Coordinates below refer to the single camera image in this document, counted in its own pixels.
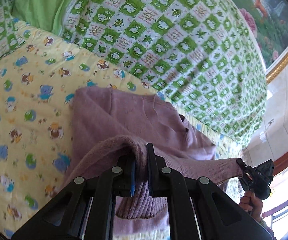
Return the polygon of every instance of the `green fabric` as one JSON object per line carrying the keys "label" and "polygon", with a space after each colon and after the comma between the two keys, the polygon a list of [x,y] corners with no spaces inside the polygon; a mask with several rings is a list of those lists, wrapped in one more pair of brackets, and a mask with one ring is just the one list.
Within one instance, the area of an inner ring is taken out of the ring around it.
{"label": "green fabric", "polygon": [[63,38],[115,64],[116,78],[128,71],[243,145],[260,127],[265,74],[231,0],[77,0],[67,9]]}
{"label": "green fabric", "polygon": [[66,7],[72,0],[15,0],[12,15],[43,30],[60,34]]}

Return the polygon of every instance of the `pink sweater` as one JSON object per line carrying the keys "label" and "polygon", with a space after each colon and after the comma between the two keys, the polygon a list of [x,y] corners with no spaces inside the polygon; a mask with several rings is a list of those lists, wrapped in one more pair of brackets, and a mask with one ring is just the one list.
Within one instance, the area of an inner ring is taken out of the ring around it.
{"label": "pink sweater", "polygon": [[139,96],[108,88],[76,91],[73,114],[73,156],[64,185],[77,176],[99,176],[121,155],[134,153],[135,196],[117,198],[114,234],[162,229],[167,225],[166,198],[148,195],[146,143],[183,176],[207,176],[214,183],[242,174],[236,159],[214,160],[215,146],[196,131],[170,103],[157,96]]}

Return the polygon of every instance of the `framed painting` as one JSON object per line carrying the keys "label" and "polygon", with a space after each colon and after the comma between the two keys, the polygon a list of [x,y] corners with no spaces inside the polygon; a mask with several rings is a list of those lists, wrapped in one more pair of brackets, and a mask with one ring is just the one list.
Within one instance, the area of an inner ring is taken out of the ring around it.
{"label": "framed painting", "polygon": [[286,0],[232,0],[240,9],[260,47],[266,81],[288,64],[288,3]]}

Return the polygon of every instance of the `silver rivet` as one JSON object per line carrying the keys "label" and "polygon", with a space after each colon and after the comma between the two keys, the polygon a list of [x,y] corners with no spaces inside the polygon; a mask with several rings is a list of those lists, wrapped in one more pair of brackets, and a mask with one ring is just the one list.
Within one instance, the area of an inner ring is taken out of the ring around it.
{"label": "silver rivet", "polygon": [[74,179],[74,183],[75,184],[82,184],[84,182],[84,178],[83,177],[76,177]]}
{"label": "silver rivet", "polygon": [[119,173],[121,171],[122,171],[122,168],[119,167],[119,166],[115,166],[115,167],[112,168],[112,172],[114,172],[114,173]]}
{"label": "silver rivet", "polygon": [[169,174],[169,173],[171,173],[171,168],[169,168],[169,167],[164,167],[164,168],[162,168],[162,172],[163,173],[166,173],[166,174]]}
{"label": "silver rivet", "polygon": [[207,177],[201,177],[200,178],[200,183],[202,184],[208,184],[210,182],[210,180]]}

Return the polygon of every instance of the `wall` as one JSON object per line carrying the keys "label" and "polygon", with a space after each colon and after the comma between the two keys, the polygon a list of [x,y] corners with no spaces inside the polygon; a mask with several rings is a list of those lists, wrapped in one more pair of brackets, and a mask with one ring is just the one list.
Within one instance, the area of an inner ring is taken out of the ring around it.
{"label": "wall", "polygon": [[243,150],[246,163],[252,166],[275,161],[288,151],[288,65],[268,85],[268,91],[271,97],[262,126]]}

